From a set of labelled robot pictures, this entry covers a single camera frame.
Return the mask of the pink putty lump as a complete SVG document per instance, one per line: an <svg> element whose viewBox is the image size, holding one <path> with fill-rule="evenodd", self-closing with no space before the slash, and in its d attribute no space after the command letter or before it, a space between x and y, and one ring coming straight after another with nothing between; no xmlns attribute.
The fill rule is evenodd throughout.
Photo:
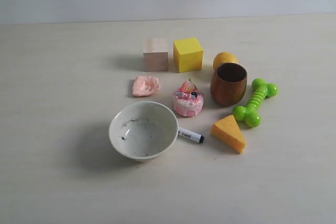
<svg viewBox="0 0 336 224"><path fill-rule="evenodd" d="M159 90L159 79L153 76L137 76L132 86L132 94L135 97L151 96Z"/></svg>

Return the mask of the pink toy cake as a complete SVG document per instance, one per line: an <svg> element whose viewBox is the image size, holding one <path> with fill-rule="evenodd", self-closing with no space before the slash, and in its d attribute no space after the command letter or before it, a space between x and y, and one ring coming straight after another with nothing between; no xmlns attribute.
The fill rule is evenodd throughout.
<svg viewBox="0 0 336 224"><path fill-rule="evenodd" d="M184 117L193 117L201 113L204 95L189 78L172 94L173 109Z"/></svg>

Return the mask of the white black marker pen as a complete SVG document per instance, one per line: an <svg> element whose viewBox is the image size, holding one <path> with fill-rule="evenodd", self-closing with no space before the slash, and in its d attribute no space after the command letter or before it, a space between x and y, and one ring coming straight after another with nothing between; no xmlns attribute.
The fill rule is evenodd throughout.
<svg viewBox="0 0 336 224"><path fill-rule="evenodd" d="M187 138L189 140L192 140L196 143L202 144L204 142L204 136L201 134L198 134L196 132L187 130L185 128L179 127L178 128L178 135L184 138Z"/></svg>

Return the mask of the white ceramic bowl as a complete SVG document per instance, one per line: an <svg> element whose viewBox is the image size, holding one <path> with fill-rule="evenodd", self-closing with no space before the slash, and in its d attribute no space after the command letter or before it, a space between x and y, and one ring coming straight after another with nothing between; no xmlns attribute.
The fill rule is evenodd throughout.
<svg viewBox="0 0 336 224"><path fill-rule="evenodd" d="M178 120L171 109L154 101L132 103L112 119L109 139L122 156L137 162L153 160L176 141Z"/></svg>

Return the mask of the yellow cube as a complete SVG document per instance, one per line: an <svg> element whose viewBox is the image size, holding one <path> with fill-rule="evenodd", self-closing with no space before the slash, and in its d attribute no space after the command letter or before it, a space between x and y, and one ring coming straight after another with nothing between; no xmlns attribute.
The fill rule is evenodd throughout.
<svg viewBox="0 0 336 224"><path fill-rule="evenodd" d="M186 38L173 42L173 58L178 73L201 70L204 50L197 38Z"/></svg>

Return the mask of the natural wooden cube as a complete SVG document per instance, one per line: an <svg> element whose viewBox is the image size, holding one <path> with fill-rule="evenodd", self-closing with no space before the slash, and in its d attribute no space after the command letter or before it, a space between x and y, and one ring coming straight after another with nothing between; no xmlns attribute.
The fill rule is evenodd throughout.
<svg viewBox="0 0 336 224"><path fill-rule="evenodd" d="M168 71L169 52L166 38L147 38L143 41L144 70Z"/></svg>

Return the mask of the brown wooden cup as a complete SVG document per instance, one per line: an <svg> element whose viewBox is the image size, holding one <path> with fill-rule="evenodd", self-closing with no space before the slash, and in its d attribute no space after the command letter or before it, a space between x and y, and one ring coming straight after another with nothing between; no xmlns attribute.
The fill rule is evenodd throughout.
<svg viewBox="0 0 336 224"><path fill-rule="evenodd" d="M239 103L246 92L247 71L237 63L226 62L217 66L211 80L211 96L222 106Z"/></svg>

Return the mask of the orange cheese wedge sponge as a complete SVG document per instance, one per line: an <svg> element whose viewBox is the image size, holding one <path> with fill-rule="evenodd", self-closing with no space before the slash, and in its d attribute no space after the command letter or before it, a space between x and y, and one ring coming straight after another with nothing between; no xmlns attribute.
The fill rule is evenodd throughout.
<svg viewBox="0 0 336 224"><path fill-rule="evenodd" d="M244 152L246 140L232 114L217 121L212 126L211 134L238 153Z"/></svg>

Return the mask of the yellow lemon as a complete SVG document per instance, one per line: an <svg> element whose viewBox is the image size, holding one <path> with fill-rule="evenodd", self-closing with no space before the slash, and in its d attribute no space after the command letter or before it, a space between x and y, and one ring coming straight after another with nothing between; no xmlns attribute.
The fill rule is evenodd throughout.
<svg viewBox="0 0 336 224"><path fill-rule="evenodd" d="M213 69L215 70L223 63L239 63L238 58L231 52L220 52L213 60Z"/></svg>

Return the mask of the green bone toy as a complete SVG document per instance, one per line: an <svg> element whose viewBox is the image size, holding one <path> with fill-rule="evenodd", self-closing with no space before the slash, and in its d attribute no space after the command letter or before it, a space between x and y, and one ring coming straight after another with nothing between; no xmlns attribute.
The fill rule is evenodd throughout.
<svg viewBox="0 0 336 224"><path fill-rule="evenodd" d="M239 105L233 109L233 116L238 122L245 122L249 127L258 127L261 124L261 117L258 109L265 98L274 97L278 94L279 88L274 83L267 83L262 78L252 81L253 94L245 106Z"/></svg>

